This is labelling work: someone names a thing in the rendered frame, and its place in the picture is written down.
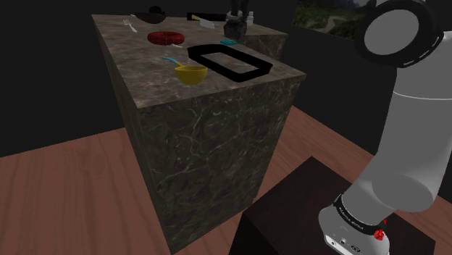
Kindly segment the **yellow bowl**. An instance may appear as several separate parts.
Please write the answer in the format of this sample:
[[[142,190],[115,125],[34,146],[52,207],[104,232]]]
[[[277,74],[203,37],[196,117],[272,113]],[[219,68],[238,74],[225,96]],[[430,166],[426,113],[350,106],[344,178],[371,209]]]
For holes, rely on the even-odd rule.
[[[207,75],[207,70],[204,66],[181,66],[174,69],[178,80],[186,85],[201,83]]]

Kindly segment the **black rectangular sink rim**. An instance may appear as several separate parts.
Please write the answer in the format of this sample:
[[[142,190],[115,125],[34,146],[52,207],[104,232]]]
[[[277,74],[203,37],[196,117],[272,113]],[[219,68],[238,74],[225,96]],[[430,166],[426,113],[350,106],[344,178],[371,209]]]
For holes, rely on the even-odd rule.
[[[273,67],[273,64],[270,62],[264,61],[263,59],[251,56],[250,54],[247,54],[245,52],[236,50],[234,48],[222,44],[197,45],[187,48],[187,51],[189,58],[192,59],[193,61],[198,62],[199,64],[205,67],[208,67],[209,69],[217,72],[218,74],[221,74],[222,76],[236,83],[242,83],[247,80],[267,75],[269,74],[270,70]],[[207,54],[214,53],[226,54],[229,57],[245,62],[246,64],[249,64],[255,67],[256,69],[243,73],[232,71],[205,57],[205,55]]]

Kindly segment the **dark figure with white band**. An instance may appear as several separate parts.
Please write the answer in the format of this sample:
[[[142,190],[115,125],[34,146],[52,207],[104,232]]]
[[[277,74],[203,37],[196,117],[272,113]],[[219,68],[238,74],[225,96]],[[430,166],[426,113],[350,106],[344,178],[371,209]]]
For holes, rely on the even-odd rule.
[[[223,27],[226,38],[242,41],[247,31],[248,5],[250,0],[230,0],[230,11]]]

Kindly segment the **dark robot stand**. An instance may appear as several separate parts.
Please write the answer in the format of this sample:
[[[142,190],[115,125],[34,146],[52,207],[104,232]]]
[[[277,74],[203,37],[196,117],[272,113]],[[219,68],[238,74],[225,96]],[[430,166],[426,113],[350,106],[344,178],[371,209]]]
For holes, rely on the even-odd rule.
[[[324,233],[319,212],[350,183],[314,157],[292,171],[240,219],[228,255],[370,255],[337,230]]]

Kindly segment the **black flat board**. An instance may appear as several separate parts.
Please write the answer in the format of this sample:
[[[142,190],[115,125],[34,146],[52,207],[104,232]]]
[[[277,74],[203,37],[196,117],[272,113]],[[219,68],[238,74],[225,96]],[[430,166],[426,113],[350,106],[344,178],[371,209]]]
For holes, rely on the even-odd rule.
[[[192,16],[197,16],[199,18],[203,18],[205,20],[210,20],[213,22],[226,20],[226,14],[217,14],[217,13],[203,13],[203,12],[188,12],[186,17],[187,20],[193,20]]]

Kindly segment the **dark brown bowl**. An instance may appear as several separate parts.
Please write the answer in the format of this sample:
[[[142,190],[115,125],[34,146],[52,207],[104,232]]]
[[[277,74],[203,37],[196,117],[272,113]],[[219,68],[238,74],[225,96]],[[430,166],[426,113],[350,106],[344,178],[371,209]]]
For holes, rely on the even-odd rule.
[[[139,20],[142,20],[149,24],[159,24],[166,19],[164,14],[148,13],[148,12],[136,12],[134,14]]]

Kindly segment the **yellow handled cleaver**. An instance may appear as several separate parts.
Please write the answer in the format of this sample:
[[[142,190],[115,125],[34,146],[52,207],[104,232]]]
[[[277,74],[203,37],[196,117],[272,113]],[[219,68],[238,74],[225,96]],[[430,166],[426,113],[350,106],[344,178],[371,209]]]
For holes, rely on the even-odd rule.
[[[194,14],[191,15],[191,18],[193,20],[197,20],[199,21],[199,25],[204,27],[204,28],[210,28],[210,29],[214,29],[214,23],[212,21],[209,20],[205,20],[203,18],[200,18],[198,16],[195,16]]]

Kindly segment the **landscape wall picture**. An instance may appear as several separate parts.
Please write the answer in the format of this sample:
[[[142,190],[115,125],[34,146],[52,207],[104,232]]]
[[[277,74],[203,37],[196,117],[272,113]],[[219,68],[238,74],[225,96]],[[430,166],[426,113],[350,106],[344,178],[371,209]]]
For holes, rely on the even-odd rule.
[[[376,0],[297,0],[292,24],[353,40],[362,17]]]

